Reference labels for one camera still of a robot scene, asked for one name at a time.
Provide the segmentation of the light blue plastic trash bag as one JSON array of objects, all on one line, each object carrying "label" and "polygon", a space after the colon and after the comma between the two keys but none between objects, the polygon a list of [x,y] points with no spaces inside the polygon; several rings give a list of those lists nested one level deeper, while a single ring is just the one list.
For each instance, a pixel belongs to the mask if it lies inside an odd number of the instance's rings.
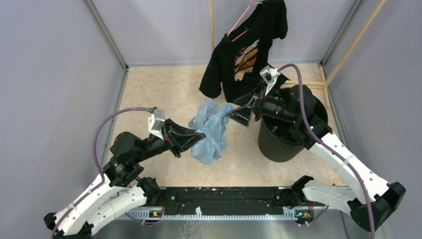
[{"label": "light blue plastic trash bag", "polygon": [[230,103],[219,104],[214,100],[207,100],[188,122],[190,129],[206,136],[191,147],[192,157],[200,163],[210,165],[222,157],[222,151],[227,147],[224,133],[229,118],[226,114],[233,109]]}]

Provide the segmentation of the black ribbed trash bin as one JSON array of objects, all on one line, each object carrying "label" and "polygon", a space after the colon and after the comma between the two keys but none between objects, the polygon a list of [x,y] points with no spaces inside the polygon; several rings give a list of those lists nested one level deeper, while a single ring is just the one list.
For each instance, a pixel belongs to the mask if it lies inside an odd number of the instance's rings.
[{"label": "black ribbed trash bin", "polygon": [[[323,103],[307,86],[303,86],[303,91],[305,113],[312,131],[318,137],[332,132]],[[315,142],[302,118],[298,85],[279,89],[265,97],[258,147],[267,159],[287,162]]]}]

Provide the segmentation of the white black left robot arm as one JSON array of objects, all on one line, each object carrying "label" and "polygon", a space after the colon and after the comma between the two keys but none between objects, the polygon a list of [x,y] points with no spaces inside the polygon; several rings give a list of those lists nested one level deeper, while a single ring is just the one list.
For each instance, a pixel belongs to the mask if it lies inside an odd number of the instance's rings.
[{"label": "white black left robot arm", "polygon": [[140,162],[165,151],[177,158],[206,135],[182,127],[171,119],[141,139],[130,132],[120,133],[110,151],[112,158],[91,185],[65,209],[48,213],[44,222],[53,239],[90,239],[124,213],[159,201],[160,188],[152,177],[140,178]]}]

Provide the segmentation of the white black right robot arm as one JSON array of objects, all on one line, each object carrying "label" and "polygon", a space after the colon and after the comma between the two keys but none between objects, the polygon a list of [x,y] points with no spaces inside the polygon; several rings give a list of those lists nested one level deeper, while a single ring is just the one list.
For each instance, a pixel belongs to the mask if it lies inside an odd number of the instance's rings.
[{"label": "white black right robot arm", "polygon": [[286,162],[306,149],[323,159],[346,186],[333,186],[303,176],[287,195],[288,206],[317,202],[351,216],[368,232],[375,232],[398,208],[406,192],[399,183],[378,176],[354,155],[328,125],[327,110],[305,85],[246,96],[244,105],[227,113],[243,126],[260,121],[258,146],[275,162]]}]

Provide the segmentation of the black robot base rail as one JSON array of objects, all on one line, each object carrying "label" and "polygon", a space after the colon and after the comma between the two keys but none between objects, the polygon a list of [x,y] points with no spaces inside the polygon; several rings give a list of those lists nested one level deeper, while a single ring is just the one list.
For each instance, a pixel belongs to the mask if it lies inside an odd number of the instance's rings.
[{"label": "black robot base rail", "polygon": [[320,205],[296,198],[290,187],[166,187],[155,202],[146,203],[164,209],[166,216],[193,215],[197,208],[205,216],[282,215]]}]

